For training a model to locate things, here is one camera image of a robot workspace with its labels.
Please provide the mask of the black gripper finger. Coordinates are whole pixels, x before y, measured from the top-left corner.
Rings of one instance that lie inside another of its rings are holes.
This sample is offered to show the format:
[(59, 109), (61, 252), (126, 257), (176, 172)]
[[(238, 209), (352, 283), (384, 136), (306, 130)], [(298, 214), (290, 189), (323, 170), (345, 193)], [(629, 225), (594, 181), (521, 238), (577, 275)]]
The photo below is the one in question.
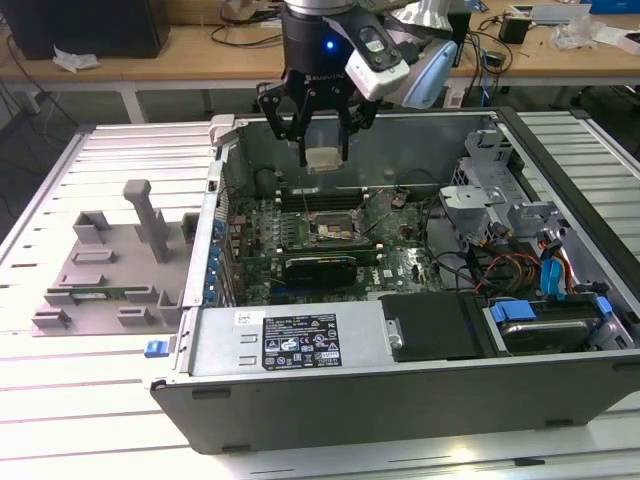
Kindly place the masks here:
[[(279, 113), (284, 97), (294, 100), (296, 110), (289, 123)], [(298, 160), (301, 167), (307, 166), (305, 136), (310, 125), (314, 107), (314, 89), (295, 87), (292, 95), (286, 85), (279, 83), (260, 83), (257, 86), (257, 102), (278, 140), (287, 140), (298, 144)]]
[(350, 137), (372, 126), (381, 101), (370, 101), (360, 93), (348, 94), (347, 92), (336, 92), (335, 101), (339, 119), (339, 150), (341, 160), (346, 162), (349, 159)]

